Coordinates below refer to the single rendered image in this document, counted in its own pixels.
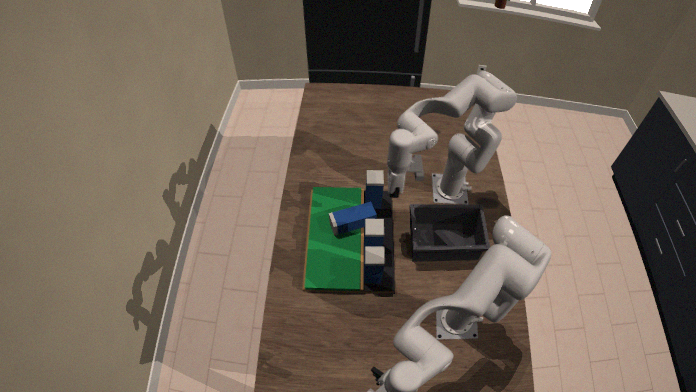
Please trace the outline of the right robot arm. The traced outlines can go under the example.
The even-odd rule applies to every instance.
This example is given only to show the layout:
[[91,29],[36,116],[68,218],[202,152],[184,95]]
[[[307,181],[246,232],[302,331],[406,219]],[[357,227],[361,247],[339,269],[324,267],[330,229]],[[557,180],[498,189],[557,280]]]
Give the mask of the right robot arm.
[[412,157],[412,154],[434,147],[438,136],[419,117],[439,113],[458,118],[475,104],[464,130],[480,147],[468,136],[455,134],[448,145],[443,177],[436,185],[439,195],[447,200],[459,199],[465,190],[472,190],[471,186],[465,186],[468,182],[463,183],[467,170],[480,173],[502,140],[501,132],[491,123],[494,115],[510,110],[517,101],[515,91],[497,77],[487,71],[478,75],[469,75],[443,97],[416,102],[399,117],[398,129],[391,133],[389,140],[387,166],[390,170],[414,172],[415,181],[423,181],[422,157]]

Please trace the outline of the grey crate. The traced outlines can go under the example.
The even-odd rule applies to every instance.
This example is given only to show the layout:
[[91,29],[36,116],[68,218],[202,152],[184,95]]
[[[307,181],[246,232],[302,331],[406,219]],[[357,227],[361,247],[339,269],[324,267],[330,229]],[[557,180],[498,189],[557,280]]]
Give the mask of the grey crate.
[[483,205],[410,204],[410,232],[412,261],[478,260],[490,248]]

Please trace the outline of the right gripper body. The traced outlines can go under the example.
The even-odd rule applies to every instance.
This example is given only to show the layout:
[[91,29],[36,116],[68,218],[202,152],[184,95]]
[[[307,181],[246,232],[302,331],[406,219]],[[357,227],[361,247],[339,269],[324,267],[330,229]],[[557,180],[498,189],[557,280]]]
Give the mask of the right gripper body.
[[388,192],[393,194],[395,188],[399,187],[400,193],[403,193],[404,183],[405,183],[406,172],[396,173],[388,168],[387,178],[388,178]]

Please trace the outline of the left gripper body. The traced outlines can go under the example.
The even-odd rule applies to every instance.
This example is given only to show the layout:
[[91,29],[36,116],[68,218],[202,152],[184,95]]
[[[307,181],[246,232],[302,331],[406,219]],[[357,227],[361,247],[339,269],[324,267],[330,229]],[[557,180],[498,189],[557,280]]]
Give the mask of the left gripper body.
[[387,376],[387,374],[389,373],[390,370],[391,370],[391,368],[388,369],[388,370],[379,378],[378,384],[379,384],[380,386],[382,386],[382,385],[385,383],[385,382],[384,382],[384,381],[385,381],[385,378],[386,378],[386,376]]

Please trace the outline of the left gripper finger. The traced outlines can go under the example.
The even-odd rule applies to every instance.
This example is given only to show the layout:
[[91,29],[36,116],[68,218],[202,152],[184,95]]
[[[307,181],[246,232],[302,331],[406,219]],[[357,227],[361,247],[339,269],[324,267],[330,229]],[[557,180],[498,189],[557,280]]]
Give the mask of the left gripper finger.
[[[376,377],[376,379],[375,379],[376,381],[378,381],[378,379],[382,376],[382,374],[384,374],[383,372],[381,372],[380,370],[378,370],[378,369],[375,368],[375,367],[373,367],[373,368],[371,369],[371,371],[373,372],[373,376]],[[377,374],[377,375],[376,375],[376,374]],[[379,377],[379,376],[380,376],[380,377]]]

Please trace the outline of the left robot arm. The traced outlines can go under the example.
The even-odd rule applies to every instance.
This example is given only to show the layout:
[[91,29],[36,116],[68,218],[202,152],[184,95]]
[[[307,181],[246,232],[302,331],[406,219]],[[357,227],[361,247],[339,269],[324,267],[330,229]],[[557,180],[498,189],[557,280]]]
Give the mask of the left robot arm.
[[497,220],[492,237],[495,245],[458,290],[422,305],[397,332],[393,344],[410,361],[395,364],[376,392],[416,392],[452,363],[451,350],[420,326],[431,313],[443,310],[442,326],[459,335],[483,322],[476,316],[499,322],[536,287],[551,259],[550,248],[510,216]]

